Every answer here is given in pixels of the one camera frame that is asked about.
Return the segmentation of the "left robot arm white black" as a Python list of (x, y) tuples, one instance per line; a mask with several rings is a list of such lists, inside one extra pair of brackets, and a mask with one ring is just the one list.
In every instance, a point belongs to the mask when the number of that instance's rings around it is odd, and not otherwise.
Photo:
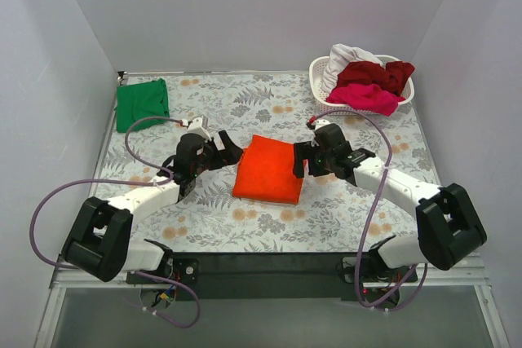
[(243, 155), (224, 130), (223, 148), (197, 133), (187, 133), (145, 185), (124, 195), (86, 199), (62, 247), (62, 258), (108, 282), (121, 272), (146, 272), (155, 282), (166, 282), (174, 271), (170, 248), (154, 240), (133, 240), (133, 227), (144, 218), (182, 201), (207, 170), (237, 164)]

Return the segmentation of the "orange t-shirt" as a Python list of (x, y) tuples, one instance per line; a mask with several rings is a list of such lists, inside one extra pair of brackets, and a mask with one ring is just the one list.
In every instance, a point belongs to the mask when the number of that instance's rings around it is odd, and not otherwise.
[(292, 143), (255, 134), (238, 163), (232, 195), (237, 198), (296, 205), (303, 180), (293, 173)]

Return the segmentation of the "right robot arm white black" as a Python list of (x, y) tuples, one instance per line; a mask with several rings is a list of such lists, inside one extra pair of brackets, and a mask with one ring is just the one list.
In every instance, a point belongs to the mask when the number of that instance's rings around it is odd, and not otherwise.
[(352, 148), (335, 124), (317, 121), (311, 128), (312, 140), (293, 145), (296, 178), (334, 174), (390, 201), (417, 223), (416, 234), (390, 236), (362, 254), (363, 279), (384, 281), (425, 262), (447, 271), (486, 242), (486, 231), (464, 187), (442, 187), (389, 169), (373, 152)]

